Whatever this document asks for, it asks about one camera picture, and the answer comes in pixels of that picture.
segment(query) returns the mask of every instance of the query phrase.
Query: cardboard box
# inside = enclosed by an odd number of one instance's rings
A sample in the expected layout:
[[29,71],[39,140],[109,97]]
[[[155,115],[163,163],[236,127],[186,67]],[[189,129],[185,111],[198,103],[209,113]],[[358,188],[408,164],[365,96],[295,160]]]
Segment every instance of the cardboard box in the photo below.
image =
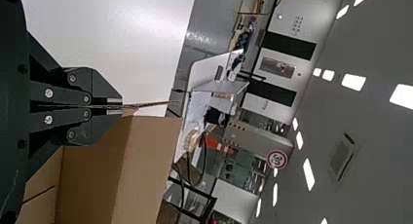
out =
[[58,186],[28,200],[18,224],[156,223],[181,122],[129,116],[95,146],[65,147]]

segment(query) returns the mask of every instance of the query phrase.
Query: speed limit sign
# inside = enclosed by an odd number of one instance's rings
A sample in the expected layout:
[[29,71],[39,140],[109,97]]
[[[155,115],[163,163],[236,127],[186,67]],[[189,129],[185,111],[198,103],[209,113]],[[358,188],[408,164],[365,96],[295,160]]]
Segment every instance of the speed limit sign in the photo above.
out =
[[283,151],[275,150],[268,154],[267,164],[270,168],[285,168],[288,158]]

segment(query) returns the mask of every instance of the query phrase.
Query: red circle sign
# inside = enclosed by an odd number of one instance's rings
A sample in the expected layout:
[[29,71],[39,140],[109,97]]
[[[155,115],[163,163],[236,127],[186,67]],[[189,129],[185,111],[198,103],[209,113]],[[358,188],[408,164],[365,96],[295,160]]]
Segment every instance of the red circle sign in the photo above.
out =
[[270,168],[285,168],[288,158],[283,151],[274,150],[267,156],[267,164]]

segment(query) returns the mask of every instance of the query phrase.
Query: desk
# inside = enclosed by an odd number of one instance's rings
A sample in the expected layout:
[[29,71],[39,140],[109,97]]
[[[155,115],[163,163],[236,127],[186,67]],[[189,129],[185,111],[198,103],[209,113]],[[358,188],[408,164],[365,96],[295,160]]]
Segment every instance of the desk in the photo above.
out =
[[194,0],[21,1],[28,30],[61,66],[98,70],[125,103],[169,99]]

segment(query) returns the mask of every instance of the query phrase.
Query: cable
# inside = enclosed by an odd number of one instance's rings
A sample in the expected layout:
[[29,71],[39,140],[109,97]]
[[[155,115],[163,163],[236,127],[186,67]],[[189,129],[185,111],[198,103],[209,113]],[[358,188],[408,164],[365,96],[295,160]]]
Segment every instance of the cable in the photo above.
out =
[[189,152],[187,152],[187,173],[188,173],[188,182],[192,187],[198,187],[201,182],[204,180],[204,175],[206,173],[207,170],[207,134],[205,132],[203,132],[201,134],[201,138],[200,138],[200,144],[203,144],[204,147],[204,165],[203,165],[203,170],[201,172],[201,176],[198,179],[198,181],[196,183],[193,183],[192,178],[191,178],[191,154]]
[[183,206],[184,206],[184,201],[185,201],[185,184],[182,178],[182,173],[180,171],[179,167],[176,167],[175,164],[172,164],[172,168],[176,170],[178,176],[179,176],[179,181],[180,181],[180,186],[181,186],[181,204],[179,206],[179,214],[176,217],[176,224],[179,224],[180,218],[182,216],[182,212],[183,212]]

